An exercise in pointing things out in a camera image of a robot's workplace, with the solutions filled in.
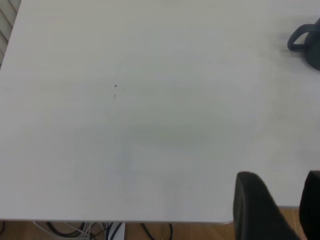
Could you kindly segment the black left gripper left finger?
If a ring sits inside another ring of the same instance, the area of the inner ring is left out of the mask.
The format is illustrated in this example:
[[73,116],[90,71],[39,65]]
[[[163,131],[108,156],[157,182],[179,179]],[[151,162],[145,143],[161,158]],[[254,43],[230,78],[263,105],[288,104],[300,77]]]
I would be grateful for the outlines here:
[[298,240],[263,180],[255,173],[236,175],[233,199],[236,240]]

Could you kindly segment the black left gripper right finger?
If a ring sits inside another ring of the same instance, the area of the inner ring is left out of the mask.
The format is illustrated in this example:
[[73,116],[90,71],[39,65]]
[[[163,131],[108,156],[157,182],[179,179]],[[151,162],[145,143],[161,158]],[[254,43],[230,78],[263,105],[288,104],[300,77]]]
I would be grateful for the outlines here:
[[320,171],[311,170],[304,183],[299,221],[308,240],[320,239]]

